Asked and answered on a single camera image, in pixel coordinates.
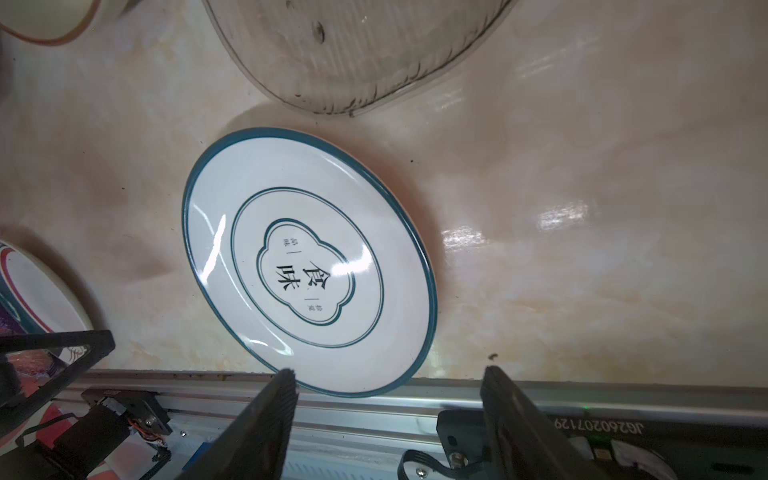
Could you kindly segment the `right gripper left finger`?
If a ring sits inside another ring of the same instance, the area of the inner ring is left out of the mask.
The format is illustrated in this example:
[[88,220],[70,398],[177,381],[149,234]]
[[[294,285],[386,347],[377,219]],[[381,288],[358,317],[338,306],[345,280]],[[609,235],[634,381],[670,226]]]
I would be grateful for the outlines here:
[[283,369],[244,408],[181,479],[282,477],[299,392],[295,373]]

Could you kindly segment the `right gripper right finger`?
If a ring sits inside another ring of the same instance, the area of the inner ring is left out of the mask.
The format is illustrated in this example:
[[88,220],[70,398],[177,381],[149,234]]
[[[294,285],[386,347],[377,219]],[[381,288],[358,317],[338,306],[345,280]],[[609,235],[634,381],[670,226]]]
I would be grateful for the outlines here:
[[490,479],[606,479],[497,366],[480,387]]

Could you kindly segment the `white teal-ring plate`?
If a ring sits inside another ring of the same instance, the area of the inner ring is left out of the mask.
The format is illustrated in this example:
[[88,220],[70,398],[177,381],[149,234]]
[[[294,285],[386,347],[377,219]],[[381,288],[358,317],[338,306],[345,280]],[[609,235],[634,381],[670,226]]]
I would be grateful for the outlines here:
[[332,143],[276,127],[218,139],[186,181],[182,235],[223,327],[301,386],[372,397],[425,362],[438,323],[425,244],[387,186]]

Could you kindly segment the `large green-red rim plate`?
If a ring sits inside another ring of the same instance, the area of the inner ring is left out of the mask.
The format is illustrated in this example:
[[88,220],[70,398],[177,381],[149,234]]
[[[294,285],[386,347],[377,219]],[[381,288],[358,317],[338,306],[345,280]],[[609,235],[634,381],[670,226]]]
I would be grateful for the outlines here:
[[27,333],[92,330],[68,285],[31,253],[1,242],[1,306]]

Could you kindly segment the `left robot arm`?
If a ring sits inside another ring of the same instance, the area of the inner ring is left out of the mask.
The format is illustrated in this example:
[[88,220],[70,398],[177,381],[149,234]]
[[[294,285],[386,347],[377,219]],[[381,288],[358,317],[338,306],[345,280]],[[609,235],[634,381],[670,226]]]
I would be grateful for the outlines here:
[[21,426],[114,348],[108,330],[3,335],[1,434]]

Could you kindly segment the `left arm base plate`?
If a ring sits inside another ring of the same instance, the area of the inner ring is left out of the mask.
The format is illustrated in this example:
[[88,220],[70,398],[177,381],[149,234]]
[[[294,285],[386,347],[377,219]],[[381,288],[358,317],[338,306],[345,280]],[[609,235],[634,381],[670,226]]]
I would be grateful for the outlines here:
[[104,479],[99,469],[132,433],[154,450],[151,479],[172,459],[164,434],[148,430],[167,416],[148,392],[115,392],[91,405],[82,417],[49,405],[36,424],[29,422],[3,437],[13,449],[1,455],[3,479]]

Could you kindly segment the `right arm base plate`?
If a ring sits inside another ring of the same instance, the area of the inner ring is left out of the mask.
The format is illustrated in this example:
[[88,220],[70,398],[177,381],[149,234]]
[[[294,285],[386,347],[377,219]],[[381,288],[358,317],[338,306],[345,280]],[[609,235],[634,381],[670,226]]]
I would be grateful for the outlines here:
[[[613,479],[765,479],[767,430],[620,418],[549,417],[575,450]],[[436,431],[448,461],[406,451],[399,479],[489,479],[491,440],[479,410],[445,410]]]

